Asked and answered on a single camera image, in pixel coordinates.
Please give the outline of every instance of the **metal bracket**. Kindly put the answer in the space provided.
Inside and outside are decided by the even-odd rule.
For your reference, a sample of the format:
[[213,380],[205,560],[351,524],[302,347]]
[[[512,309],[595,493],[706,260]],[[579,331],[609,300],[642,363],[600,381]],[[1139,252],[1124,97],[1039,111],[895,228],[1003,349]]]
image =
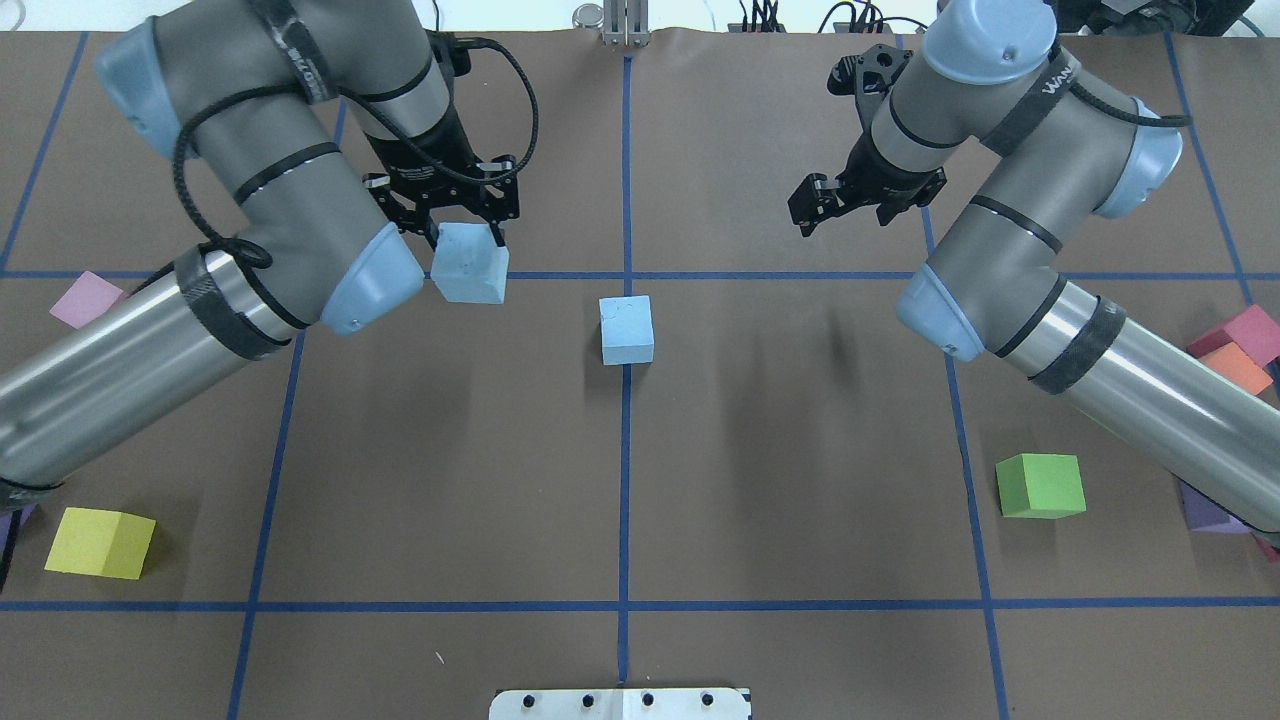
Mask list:
[[649,0],[604,0],[600,40],[605,45],[649,45]]
[[751,720],[745,688],[506,691],[489,720]]

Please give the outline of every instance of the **black tape band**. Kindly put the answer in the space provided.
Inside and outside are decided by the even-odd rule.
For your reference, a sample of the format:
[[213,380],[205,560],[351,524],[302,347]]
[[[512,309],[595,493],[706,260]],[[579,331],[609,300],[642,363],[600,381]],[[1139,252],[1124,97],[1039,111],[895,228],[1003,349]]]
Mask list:
[[1048,291],[1048,295],[1044,296],[1044,301],[1041,302],[1041,306],[1036,309],[1036,313],[1032,314],[1027,323],[1018,329],[1018,333],[1015,333],[1004,347],[996,351],[996,357],[1007,357],[1010,352],[1018,350],[1018,346],[1021,345],[1023,341],[1027,340],[1027,336],[1032,334],[1032,331],[1036,329],[1036,325],[1039,325],[1039,322],[1044,319],[1044,315],[1048,315],[1050,309],[1052,309],[1053,304],[1057,302],[1057,299],[1062,296],[1062,291],[1065,288],[1066,277],[1059,275],[1057,282],[1053,283],[1053,290]]
[[1024,231],[1034,234],[1041,242],[1048,246],[1055,255],[1062,251],[1062,241],[1057,238],[1053,233],[1048,231],[1044,225],[1037,223],[1036,220],[1023,215],[1018,210],[1014,210],[1004,202],[987,197],[986,195],[974,195],[973,200],[969,201],[970,205],[977,205],[979,208],[986,208],[992,213],[1005,218],[1006,220],[1014,223],[1015,225],[1023,228]]
[[1124,322],[1123,307],[1106,297],[1098,297],[1089,322],[1066,343],[1062,354],[1048,368],[1027,379],[1050,395],[1062,395],[1093,369],[1120,334]]
[[893,118],[893,124],[897,126],[897,129],[902,135],[905,135],[908,140],[910,140],[911,142],[914,142],[916,145],[923,145],[925,147],[932,147],[934,150],[950,150],[952,147],[959,147],[960,142],[964,142],[964,141],[952,142],[950,145],[945,145],[945,143],[941,143],[941,142],[933,142],[932,140],[924,140],[923,137],[920,137],[920,136],[915,135],[914,132],[911,132],[910,129],[908,129],[906,126],[902,124],[902,119],[897,117],[897,110],[893,109],[893,95],[892,94],[890,94],[890,96],[888,96],[888,117]]
[[287,158],[271,163],[264,168],[262,172],[244,181],[244,184],[239,186],[239,188],[232,193],[232,199],[236,200],[237,205],[243,205],[251,195],[266,187],[268,183],[275,178],[297,168],[298,165],[303,165],[316,158],[332,155],[334,152],[340,152],[340,150],[338,150],[338,146],[333,142],[321,142],[319,145],[312,145],[311,147],[303,147]]
[[338,96],[337,85],[329,74],[329,64],[320,53],[311,31],[302,23],[289,0],[244,0],[266,26],[266,33],[280,49],[284,60],[307,94],[307,102],[315,105]]
[[9,486],[27,492],[50,492],[63,487],[63,483],[58,482],[51,486],[28,486],[26,483],[19,483],[18,480],[10,480],[9,478],[0,478],[0,486]]
[[1021,100],[987,137],[982,138],[982,143],[997,155],[1012,155],[1014,150],[1018,150],[1023,140],[1027,140],[1027,136],[1039,127],[1059,101],[1070,95],[1080,64],[1066,50],[1061,47],[1056,50],[1056,53],[1050,54],[1048,64],[1044,65],[1036,82],[1027,88]]
[[179,255],[173,261],[173,270],[187,307],[191,307],[200,324],[227,350],[246,360],[261,360],[288,345],[288,341],[282,342],[266,336],[242,313],[232,309],[223,291],[218,290],[214,277],[205,268],[198,249]]
[[241,263],[239,258],[236,259],[236,265],[238,265],[241,273],[244,274],[244,282],[247,282],[248,286],[253,288],[253,292],[256,292],[259,299],[262,300],[262,304],[270,307],[271,311],[276,314],[276,316],[279,316],[285,323],[293,325],[294,328],[298,328],[300,331],[305,331],[308,327],[311,327],[308,323],[303,323],[302,320],[300,320],[293,313],[285,310],[284,305],[280,305],[280,301],[276,300],[275,296],[271,295],[269,290],[266,290],[266,286],[262,284],[262,281],[259,279],[257,273],[253,270],[253,268],[251,268],[246,263]]
[[404,85],[397,87],[396,90],[389,90],[387,92],[375,92],[372,95],[361,95],[365,100],[370,102],[387,102],[388,100],[396,100],[401,95],[408,95],[415,87],[422,85],[426,76],[431,72],[431,67],[435,65],[435,55],[426,56],[426,64],[422,69],[413,76],[413,79],[406,82]]

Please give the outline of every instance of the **yellow cube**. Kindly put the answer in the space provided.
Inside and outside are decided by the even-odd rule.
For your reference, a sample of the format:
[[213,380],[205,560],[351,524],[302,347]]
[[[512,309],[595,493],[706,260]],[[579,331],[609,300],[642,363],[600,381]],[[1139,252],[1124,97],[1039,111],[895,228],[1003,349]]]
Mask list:
[[45,570],[137,580],[155,527],[125,512],[68,507]]

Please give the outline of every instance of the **electrical cable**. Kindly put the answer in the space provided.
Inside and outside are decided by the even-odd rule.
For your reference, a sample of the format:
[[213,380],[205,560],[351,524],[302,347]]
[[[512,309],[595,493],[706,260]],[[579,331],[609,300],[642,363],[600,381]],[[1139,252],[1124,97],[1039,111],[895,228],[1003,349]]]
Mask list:
[[707,14],[712,17],[712,32],[717,32],[717,29],[716,29],[716,10],[712,10],[710,0],[703,0],[703,8],[707,8]]
[[1080,83],[1078,82],[1071,85],[1071,95],[1079,97],[1094,110],[1098,110],[1117,120],[1124,120],[1134,126],[1144,126],[1152,128],[1184,128],[1192,124],[1190,115],[1161,115],[1158,118],[1147,118],[1143,115],[1129,113],[1126,110],[1121,110],[1120,108],[1111,105],[1106,100],[1102,100],[1097,95],[1093,95],[1088,90],[1084,90],[1084,87],[1082,87]]
[[[256,97],[269,97],[273,95],[302,95],[302,87],[297,82],[291,82],[287,85],[273,85],[265,87],[255,87],[252,90],[243,90],[223,97],[221,100],[209,105],[204,110],[196,113],[189,120],[183,123],[182,129],[178,132],[178,141],[174,143],[173,151],[173,187],[178,193],[178,201],[182,204],[182,209],[187,213],[192,224],[196,229],[201,232],[209,242],[202,247],[205,250],[221,250],[228,255],[234,256],[237,260],[243,261],[251,268],[265,269],[271,266],[271,255],[261,246],[238,237],[223,237],[214,229],[214,225],[209,224],[209,220],[200,213],[196,206],[196,201],[191,197],[191,191],[187,187],[187,149],[191,147],[195,138],[196,128],[198,128],[205,120],[212,118],[218,113],[227,110],[234,105],[239,105],[246,100],[253,100]],[[142,284],[146,287],[152,282],[148,279]]]
[[529,110],[530,114],[532,115],[532,122],[529,129],[529,147],[525,150],[525,156],[521,158],[509,170],[502,174],[494,176],[492,178],[475,178],[471,176],[465,176],[447,167],[440,160],[428,155],[421,147],[419,147],[413,142],[413,140],[403,129],[401,129],[399,126],[396,124],[394,120],[392,120],[381,110],[375,108],[372,102],[369,102],[367,100],[361,97],[360,94],[353,92],[344,87],[339,87],[338,92],[344,97],[347,97],[348,100],[351,100],[352,102],[360,105],[366,113],[372,115],[372,118],[378,120],[379,124],[387,128],[388,132],[394,135],[397,140],[406,143],[410,151],[412,151],[413,155],[419,158],[419,160],[431,165],[433,168],[439,170],[440,174],[452,178],[457,182],[461,182],[463,184],[475,184],[475,186],[499,184],[502,182],[506,182],[516,177],[516,173],[525,169],[525,165],[527,165],[529,160],[532,159],[534,156],[534,150],[538,147],[538,127],[539,127],[538,96],[534,95],[534,86],[531,82],[529,82],[529,76],[525,74],[525,69],[520,67],[520,61],[516,60],[516,56],[512,55],[509,50],[503,47],[500,42],[498,42],[497,40],[489,40],[488,37],[460,37],[457,42],[458,45],[466,45],[467,49],[483,47],[488,50],[497,50],[498,53],[500,53],[507,59],[507,61],[511,63],[511,67],[512,69],[516,70],[516,74],[520,76],[520,82],[525,86],[525,92],[529,95]]
[[1240,24],[1243,24],[1244,27],[1252,29],[1253,35],[1256,35],[1258,37],[1266,37],[1267,36],[1267,33],[1262,32],[1262,28],[1260,28],[1257,26],[1257,23],[1254,23],[1249,18],[1245,18],[1244,15],[1240,15]]
[[[507,50],[500,42],[495,40],[489,40],[486,37],[468,37],[468,38],[460,38],[458,44],[460,45],[466,44],[468,49],[483,47],[500,53],[507,59],[507,61],[511,63],[511,67],[516,70],[516,74],[520,76],[520,82],[525,86],[525,92],[529,94],[529,108],[532,115],[532,122],[529,131],[529,147],[525,150],[525,156],[521,158],[520,161],[517,161],[512,167],[512,169],[502,174],[494,176],[492,178],[474,178],[471,176],[465,176],[462,173],[458,173],[457,170],[445,167],[444,163],[442,163],[440,160],[428,155],[421,147],[419,147],[413,142],[413,140],[403,129],[401,129],[399,126],[396,124],[394,120],[392,120],[381,110],[375,108],[372,102],[361,97],[360,94],[353,92],[349,88],[344,87],[339,87],[338,92],[344,97],[352,100],[361,108],[364,108],[365,111],[367,111],[370,115],[372,115],[374,119],[381,123],[381,126],[387,128],[388,132],[394,135],[397,140],[407,145],[410,150],[415,155],[417,155],[420,160],[428,163],[445,177],[472,186],[498,184],[516,177],[516,173],[525,169],[525,167],[529,165],[529,161],[534,156],[534,150],[538,147],[538,127],[539,127],[538,97],[534,94],[534,86],[529,81],[529,76],[525,74],[525,69],[520,65],[520,61],[516,60],[516,56],[512,55],[511,51]],[[174,143],[173,165],[172,165],[173,186],[174,191],[178,195],[178,201],[182,204],[183,211],[187,213],[187,218],[189,218],[192,224],[196,225],[196,229],[198,229],[201,234],[204,234],[207,238],[207,242],[201,245],[201,249],[204,251],[207,252],[210,250],[221,250],[228,255],[236,258],[238,261],[242,261],[246,265],[256,269],[265,269],[271,266],[271,254],[268,252],[266,249],[261,247],[255,242],[239,237],[223,237],[221,234],[219,234],[216,229],[214,229],[214,227],[209,223],[205,215],[201,214],[200,208],[196,206],[196,201],[192,199],[191,191],[187,187],[187,173],[186,173],[187,150],[192,145],[196,128],[198,128],[205,120],[212,118],[218,113],[221,113],[223,110],[227,110],[234,105],[244,102],[246,100],[253,100],[257,97],[269,97],[274,95],[288,95],[288,94],[301,95],[302,88],[297,83],[285,83],[285,85],[255,87],[252,90],[244,90],[241,92],[228,95],[227,97],[223,97],[221,100],[209,105],[204,110],[192,115],[191,119],[188,119],[182,126],[182,129],[178,132],[178,140]],[[160,279],[172,270],[173,270],[173,263],[169,263],[160,270],[156,270],[150,278],[143,281],[142,284],[134,288],[133,292],[137,293],[138,291],[154,283],[155,281]]]
[[822,24],[818,26],[818,35],[822,35],[822,31],[827,29],[827,20],[829,20],[831,15],[833,15],[836,10],[844,5],[849,5],[849,24],[854,24],[858,19],[858,5],[854,5],[850,0],[840,0],[840,3],[832,5],[831,9],[827,10],[826,17],[822,18]]
[[883,31],[884,31],[884,23],[887,23],[887,22],[890,22],[890,20],[904,20],[904,22],[909,22],[909,23],[915,23],[915,24],[916,24],[916,27],[919,27],[919,28],[922,28],[922,29],[929,29],[929,26],[927,26],[927,24],[922,23],[920,20],[918,20],[918,19],[915,19],[915,18],[905,18],[905,17],[902,17],[902,15],[893,15],[893,17],[891,17],[891,18],[881,18],[881,19],[878,20],[878,24],[881,26],[881,32],[883,32]]

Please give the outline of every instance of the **foam block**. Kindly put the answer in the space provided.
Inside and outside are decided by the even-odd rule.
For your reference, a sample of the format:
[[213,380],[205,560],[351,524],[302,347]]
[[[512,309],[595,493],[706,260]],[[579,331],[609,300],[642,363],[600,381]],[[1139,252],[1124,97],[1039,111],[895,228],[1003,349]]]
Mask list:
[[1056,520],[1084,512],[1084,486],[1074,455],[1015,455],[996,465],[1005,518]]
[[45,570],[137,580],[156,521],[111,510],[68,507]]
[[[22,514],[18,515],[18,527],[20,528],[20,527],[26,525],[27,520],[31,519],[31,514],[35,512],[35,511],[36,511],[36,506],[35,505],[29,505],[27,507],[23,507],[22,509]],[[13,519],[13,511],[12,510],[9,512],[5,512],[4,515],[0,515],[0,546],[3,546],[4,544],[4,539],[6,537],[9,537],[9,521],[12,519]]]
[[1258,550],[1266,556],[1267,562],[1280,562],[1280,550],[1271,547],[1271,543],[1258,536],[1253,536],[1253,542],[1258,543]]
[[648,295],[600,299],[605,365],[653,363],[653,313]]
[[1257,395],[1271,387],[1271,375],[1260,368],[1234,342],[1229,342],[1201,357],[1201,363],[1208,365],[1215,373],[1231,380],[1249,395]]
[[1222,510],[1212,500],[1201,495],[1192,486],[1179,480],[1178,489],[1183,496],[1183,518],[1187,519],[1187,528],[1201,533],[1226,533],[1243,536],[1249,532],[1245,525],[1226,510]]
[[1193,357],[1203,357],[1229,342],[1239,345],[1254,365],[1266,366],[1280,357],[1280,324],[1272,320],[1262,307],[1249,305],[1244,313],[1188,345],[1187,352],[1190,352]]
[[511,252],[498,247],[481,223],[440,223],[431,282],[449,302],[502,305]]
[[49,309],[49,314],[76,329],[81,329],[102,316],[127,295],[93,273],[83,273],[76,278],[70,290]]

